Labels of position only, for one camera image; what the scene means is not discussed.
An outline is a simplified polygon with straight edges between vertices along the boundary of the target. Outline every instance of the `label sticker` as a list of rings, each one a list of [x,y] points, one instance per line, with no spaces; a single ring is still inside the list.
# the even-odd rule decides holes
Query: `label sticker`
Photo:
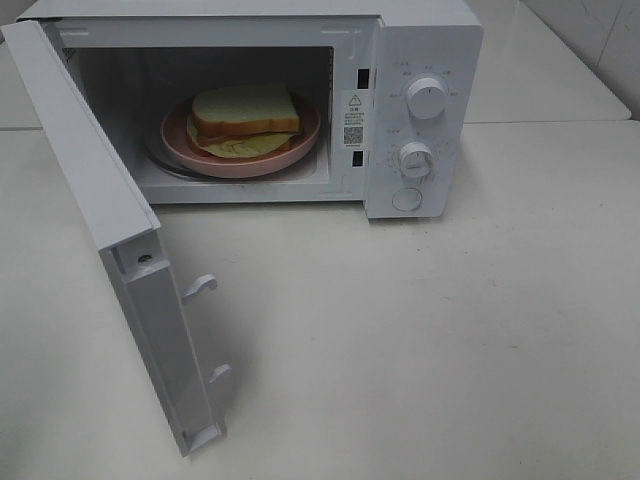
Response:
[[[342,91],[342,144],[345,147],[365,145],[369,105],[368,90]]]

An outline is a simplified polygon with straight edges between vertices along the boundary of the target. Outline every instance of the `pink plate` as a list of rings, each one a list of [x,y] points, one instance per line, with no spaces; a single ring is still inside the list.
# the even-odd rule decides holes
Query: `pink plate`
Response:
[[[300,116],[302,134],[293,137],[291,149],[253,158],[222,158],[208,153],[196,153],[187,140],[187,116],[191,99],[178,105],[162,121],[162,141],[173,157],[191,170],[220,178],[250,178],[277,172],[302,159],[313,148],[320,132],[320,114],[306,98],[293,96]]]

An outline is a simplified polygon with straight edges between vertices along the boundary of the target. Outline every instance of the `white microwave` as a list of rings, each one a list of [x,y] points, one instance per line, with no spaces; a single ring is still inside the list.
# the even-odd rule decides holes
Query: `white microwave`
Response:
[[[483,33],[463,0],[39,0],[2,32],[183,455],[224,434],[232,369],[199,362],[182,305],[216,280],[178,291],[149,205],[440,215]],[[220,178],[166,148],[176,105],[276,82],[317,112],[312,148],[286,168]]]

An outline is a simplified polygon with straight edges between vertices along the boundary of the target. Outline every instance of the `microwave door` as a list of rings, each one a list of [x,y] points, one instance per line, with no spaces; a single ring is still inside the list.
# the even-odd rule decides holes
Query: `microwave door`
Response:
[[[180,452],[224,433],[230,367],[201,367],[182,305],[215,279],[178,293],[160,223],[67,70],[57,31],[2,29],[51,148],[93,236]]]

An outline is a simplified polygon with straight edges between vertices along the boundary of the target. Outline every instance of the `sandwich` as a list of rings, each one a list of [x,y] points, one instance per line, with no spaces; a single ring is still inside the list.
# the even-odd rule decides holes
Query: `sandwich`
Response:
[[[300,117],[282,84],[226,87],[196,95],[187,118],[191,148],[222,158],[252,158],[291,148]]]

